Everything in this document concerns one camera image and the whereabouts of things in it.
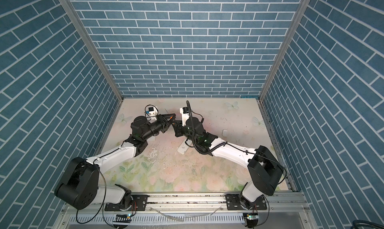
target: aluminum frame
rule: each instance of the aluminum frame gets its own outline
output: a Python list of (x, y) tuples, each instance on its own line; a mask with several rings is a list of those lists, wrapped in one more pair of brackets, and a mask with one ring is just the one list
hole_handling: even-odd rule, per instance
[(272, 124), (271, 124), (271, 120), (269, 119), (269, 116), (266, 113), (266, 109), (265, 109), (264, 103), (262, 101), (260, 101), (260, 100), (257, 101), (257, 103), (259, 105), (260, 112), (262, 113), (264, 124), (265, 124), (265, 127), (266, 127), (267, 131), (268, 131), (269, 137), (271, 138), (273, 148), (275, 149), (277, 160), (279, 162), (281, 162), (282, 165), (287, 170), (287, 177), (288, 177), (288, 180), (289, 180), (289, 183), (290, 183), (290, 186), (291, 186), (291, 190), (297, 191), (297, 186), (295, 184), (295, 181), (293, 179), (292, 174), (289, 171), (288, 164), (287, 164), (287, 162), (286, 162), (286, 160), (284, 158), (284, 155), (283, 155), (283, 152), (281, 150), (280, 144), (277, 141), (275, 132), (274, 132)]
[[(222, 213), (243, 213), (250, 210), (228, 211), (226, 207), (225, 194), (239, 192), (185, 192), (185, 193), (133, 193), (148, 195), (147, 207), (145, 211), (138, 211), (139, 215), (152, 215), (155, 213), (153, 209), (162, 213), (184, 213), (184, 214), (201, 214), (212, 213), (220, 216)], [(305, 200), (304, 194), (300, 192), (275, 192), (273, 196), (266, 196), (270, 213), (274, 212), (299, 212), (300, 218), (305, 229), (315, 229), (311, 220), (309, 206)], [(89, 205), (85, 209), (79, 211), (79, 215), (90, 215), (97, 212), (99, 204)], [(65, 205), (61, 211), (58, 220), (53, 229), (65, 229), (70, 222), (70, 218), (75, 215), (77, 210), (69, 205)], [(104, 212), (104, 215), (110, 216), (118, 212)]]
[(273, 78), (275, 77), (275, 74), (277, 73), (277, 70), (279, 69), (281, 61), (283, 60), (283, 57), (284, 57), (284, 55), (288, 49), (288, 46), (291, 43), (292, 38), (295, 35), (297, 28), (299, 27), (300, 21), (303, 18), (304, 12), (307, 9), (309, 3), (310, 3), (310, 0), (300, 0), (299, 7), (297, 8), (295, 15), (293, 16), (291, 25), (287, 31), (287, 34), (284, 37), (284, 40), (283, 40), (283, 43), (281, 44), (279, 53), (275, 57), (275, 61), (273, 62), (273, 65), (271, 67), (271, 71), (269, 72), (269, 74), (265, 80), (262, 91), (260, 92), (259, 99), (261, 101), (264, 99), (264, 97), (266, 96), (266, 92), (268, 91), (269, 87), (271, 86)]
[(115, 93), (116, 97), (120, 102), (123, 100), (123, 96), (118, 89), (115, 81), (113, 80), (111, 74), (108, 71), (107, 66), (105, 65), (103, 59), (101, 58), (98, 50), (96, 49), (95, 45), (92, 42), (91, 37), (89, 36), (87, 30), (85, 29), (82, 21), (80, 20), (79, 15), (76, 13), (76, 10), (74, 9), (74, 6), (72, 5), (70, 0), (58, 0), (65, 10), (66, 14), (70, 18), (73, 26), (75, 27), (76, 31), (79, 33), (81, 39), (83, 40), (85, 46), (88, 48), (89, 53), (92, 55), (92, 58), (95, 60), (97, 65), (99, 66), (100, 71), (103, 73), (105, 79), (107, 80), (109, 86), (112, 88), (113, 92)]
[(113, 113), (112, 118), (111, 118), (111, 120), (109, 121), (108, 127), (107, 127), (107, 129), (105, 130), (105, 133), (104, 133), (104, 135), (103, 135), (103, 138), (101, 139), (99, 145), (97, 146), (97, 149), (96, 149), (94, 155), (101, 154), (101, 151), (103, 150), (103, 147), (104, 147), (104, 145), (105, 145), (105, 142), (106, 142), (107, 139), (108, 139), (108, 135), (109, 135), (109, 133), (110, 133), (111, 130), (112, 130), (112, 126), (113, 126), (113, 124), (115, 123), (116, 118), (118, 117), (118, 114), (119, 114), (119, 111), (120, 111), (120, 108), (121, 108), (121, 106), (122, 106), (122, 102), (123, 102), (123, 101), (124, 101), (124, 99), (123, 99), (122, 101), (119, 101), (118, 106), (116, 106), (115, 112)]

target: blue brick wallpaper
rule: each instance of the blue brick wallpaper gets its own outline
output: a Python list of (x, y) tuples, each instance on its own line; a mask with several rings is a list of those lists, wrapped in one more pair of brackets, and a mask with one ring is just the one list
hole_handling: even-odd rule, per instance
[(71, 0), (125, 97), (257, 97), (300, 0)]
[(58, 0), (0, 0), (0, 228), (53, 226), (56, 180), (117, 103)]
[(311, 0), (265, 98), (319, 228), (384, 221), (384, 0)]

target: table surface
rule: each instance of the table surface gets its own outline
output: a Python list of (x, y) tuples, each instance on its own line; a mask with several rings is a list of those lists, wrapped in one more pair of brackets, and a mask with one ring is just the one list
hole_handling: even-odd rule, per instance
[[(188, 99), (193, 111), (204, 116), (204, 129), (230, 143), (244, 147), (269, 148), (275, 155), (256, 99), (209, 98)], [(130, 133), (131, 122), (144, 115), (148, 104), (157, 106), (160, 114), (175, 113), (181, 120), (180, 108), (186, 99), (125, 99), (108, 135), (103, 152), (121, 145)], [(121, 184), (134, 192), (172, 191), (240, 191), (251, 180), (248, 169), (194, 148), (185, 154), (177, 152), (184, 136), (175, 137), (172, 126), (148, 141), (144, 152), (116, 165), (104, 173), (108, 185)], [(284, 181), (277, 191), (288, 190)]]

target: black cable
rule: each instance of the black cable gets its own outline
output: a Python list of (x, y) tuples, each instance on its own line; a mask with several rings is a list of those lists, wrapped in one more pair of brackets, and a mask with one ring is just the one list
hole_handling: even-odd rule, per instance
[(121, 149), (121, 146), (124, 144), (124, 141), (122, 142), (122, 144), (116, 149), (116, 150), (114, 150), (114, 151), (112, 151), (112, 152), (110, 152), (110, 153), (108, 153), (108, 154), (106, 154), (106, 155), (102, 155), (102, 156), (100, 156), (100, 157), (98, 157), (98, 158), (102, 158), (102, 157), (104, 157), (104, 156), (107, 156), (107, 155), (109, 155), (109, 154), (112, 154), (113, 152), (115, 152), (115, 151), (117, 151), (117, 150), (120, 150)]
[(145, 117), (146, 117), (146, 118), (156, 117), (156, 116), (147, 116), (148, 114), (147, 114), (146, 108), (147, 108), (148, 106), (153, 106), (153, 107), (156, 109), (157, 114), (159, 114), (159, 111), (157, 110), (156, 106), (149, 104), (149, 105), (147, 105), (146, 107), (144, 107), (144, 114), (145, 114)]
[[(104, 198), (103, 198), (103, 203), (101, 203), (101, 205), (103, 206), (103, 205), (104, 205), (104, 201), (105, 201), (105, 196), (107, 195), (107, 182), (105, 181), (105, 178), (104, 178), (103, 174), (101, 173), (99, 167), (96, 166), (96, 168), (97, 168), (97, 170), (99, 171), (101, 177), (102, 177), (103, 180), (104, 180)], [(119, 229), (119, 227), (115, 227), (115, 226), (109, 224), (109, 223), (105, 220), (105, 217), (104, 217), (104, 210), (103, 210), (103, 209), (102, 209), (102, 211), (101, 211), (101, 214), (103, 215), (103, 220), (104, 220), (104, 222), (105, 222), (108, 226), (113, 227), (113, 228), (115, 228), (115, 229), (116, 229), (116, 228)]]
[(192, 147), (192, 148), (195, 148), (194, 146), (190, 146), (190, 145), (188, 145), (187, 141), (188, 141), (188, 138), (187, 138), (187, 140), (185, 141), (185, 144), (186, 144), (187, 146)]
[(136, 212), (137, 212), (137, 203), (135, 202), (135, 213), (131, 215), (131, 217), (133, 217), (134, 215), (136, 215)]
[(201, 123), (203, 123), (203, 121), (204, 121), (204, 117), (202, 116), (202, 115), (200, 115), (199, 113), (196, 113), (196, 112), (194, 112), (194, 111), (192, 111), (193, 113), (195, 113), (196, 115), (199, 115), (199, 116), (201, 116)]
[(280, 184), (284, 181), (284, 179), (286, 178), (286, 176), (287, 176), (287, 170), (285, 169), (285, 167), (283, 167), (283, 169), (284, 169), (284, 171), (285, 171), (285, 176), (283, 177), (283, 179), (282, 179), (277, 185), (280, 185)]
[(352, 222), (352, 227), (351, 229), (359, 229), (361, 227), (371, 227), (371, 228), (376, 228), (376, 229), (384, 229), (384, 226), (370, 222), (370, 221), (364, 221), (364, 220), (354, 220)]
[(79, 224), (86, 224), (86, 223), (92, 221), (92, 220), (99, 214), (101, 208), (103, 208), (103, 204), (100, 206), (100, 208), (98, 209), (98, 211), (96, 212), (96, 214), (95, 214), (89, 221), (86, 221), (86, 222), (79, 222), (79, 219), (77, 218), (77, 215), (78, 215), (78, 213), (79, 213), (79, 210), (77, 210), (77, 212), (76, 212), (76, 222), (79, 223)]
[(282, 179), (277, 185), (280, 185), (280, 184), (284, 181), (284, 179), (286, 178), (286, 176), (287, 176), (287, 170), (285, 169), (285, 167), (284, 167), (283, 165), (281, 165), (281, 164), (278, 163), (277, 161), (271, 160), (271, 159), (269, 159), (269, 158), (267, 158), (267, 157), (264, 157), (264, 156), (262, 156), (262, 155), (259, 155), (259, 154), (257, 154), (257, 153), (252, 153), (252, 152), (249, 152), (249, 151), (247, 151), (247, 150), (241, 150), (241, 149), (239, 149), (239, 148), (237, 148), (236, 146), (233, 146), (233, 145), (231, 145), (231, 144), (228, 144), (228, 145), (230, 145), (230, 146), (232, 146), (233, 148), (235, 148), (235, 149), (237, 149), (237, 150), (239, 150), (239, 151), (242, 151), (242, 152), (244, 152), (244, 153), (257, 155), (257, 156), (260, 156), (260, 157), (262, 157), (262, 158), (265, 158), (265, 159), (267, 159), (267, 160), (269, 160), (269, 161), (272, 161), (272, 162), (276, 163), (276, 164), (277, 164), (277, 167), (281, 170), (281, 172), (282, 172), (283, 174), (284, 174), (284, 171), (285, 171), (285, 176), (283, 177), (283, 179)]
[(224, 142), (222, 142), (222, 143), (220, 143), (218, 145), (215, 145), (212, 149), (208, 150), (207, 152), (199, 152), (199, 153), (202, 154), (202, 155), (208, 155), (209, 153), (212, 153), (214, 150), (216, 150), (220, 146), (223, 146), (223, 145), (226, 145), (226, 144), (228, 144), (228, 142), (224, 141)]
[(264, 197), (264, 199), (265, 199), (265, 201), (268, 203), (268, 214), (266, 215), (266, 219), (265, 219), (265, 221), (263, 221), (262, 224), (258, 224), (256, 227), (263, 225), (263, 224), (268, 220), (268, 217), (269, 217), (269, 210), (270, 210), (269, 202), (268, 202), (268, 200), (266, 199), (266, 197)]
[(104, 198), (103, 198), (103, 202), (101, 203), (100, 208), (98, 209), (98, 211), (96, 212), (96, 214), (95, 214), (91, 219), (89, 219), (89, 221), (86, 221), (86, 222), (79, 222), (79, 220), (78, 220), (78, 213), (79, 213), (79, 210), (77, 210), (77, 212), (76, 212), (76, 222), (79, 223), (79, 224), (86, 224), (86, 223), (92, 221), (92, 220), (99, 214), (100, 210), (103, 208), (104, 200), (105, 200), (105, 196), (106, 196), (106, 194), (107, 194), (107, 187), (105, 187)]
[(191, 106), (189, 104), (189, 101), (187, 101), (187, 108), (188, 108), (188, 114), (189, 114), (189, 119), (191, 121), (191, 127), (192, 127), (192, 144), (195, 148), (195, 150), (197, 150), (199, 153), (202, 153), (204, 152), (203, 150), (201, 150), (200, 148), (197, 147), (197, 144), (195, 142), (195, 125), (193, 124), (193, 116), (192, 116), (192, 109), (191, 109)]

